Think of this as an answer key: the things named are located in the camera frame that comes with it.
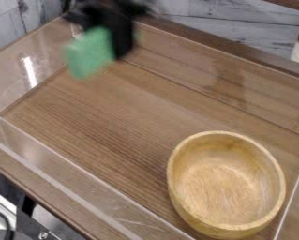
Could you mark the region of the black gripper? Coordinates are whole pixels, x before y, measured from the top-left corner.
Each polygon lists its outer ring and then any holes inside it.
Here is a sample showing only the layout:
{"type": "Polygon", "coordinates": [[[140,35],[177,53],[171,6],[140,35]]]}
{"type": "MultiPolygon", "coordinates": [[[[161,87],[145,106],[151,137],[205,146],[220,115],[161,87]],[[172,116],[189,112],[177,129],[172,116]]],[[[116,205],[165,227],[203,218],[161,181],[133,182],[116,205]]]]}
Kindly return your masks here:
{"type": "Polygon", "coordinates": [[[120,60],[133,47],[136,17],[149,14],[149,5],[137,0],[76,0],[63,18],[83,28],[108,25],[113,55],[120,60]]]}

